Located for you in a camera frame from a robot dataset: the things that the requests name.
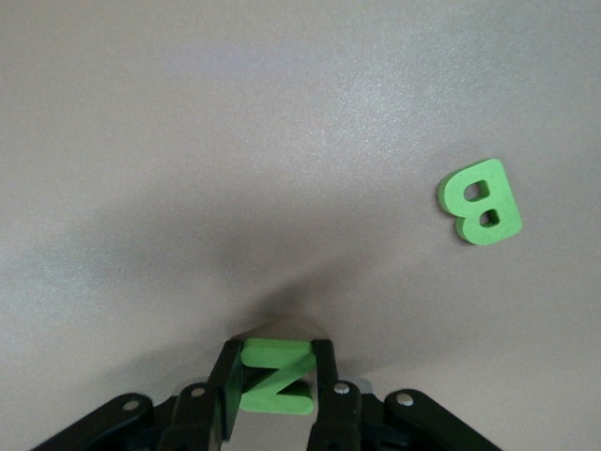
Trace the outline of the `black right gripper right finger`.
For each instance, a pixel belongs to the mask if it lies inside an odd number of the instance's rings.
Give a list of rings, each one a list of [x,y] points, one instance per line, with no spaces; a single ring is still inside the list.
[[[309,450],[457,450],[499,447],[421,391],[401,389],[384,400],[339,378],[329,339],[312,342],[318,412]]]

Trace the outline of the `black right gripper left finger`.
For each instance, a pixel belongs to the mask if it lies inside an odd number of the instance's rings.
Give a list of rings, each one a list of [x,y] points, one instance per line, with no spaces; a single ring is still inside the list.
[[[242,342],[225,342],[208,379],[161,404],[128,393],[36,446],[37,450],[219,450],[231,438],[243,392]]]

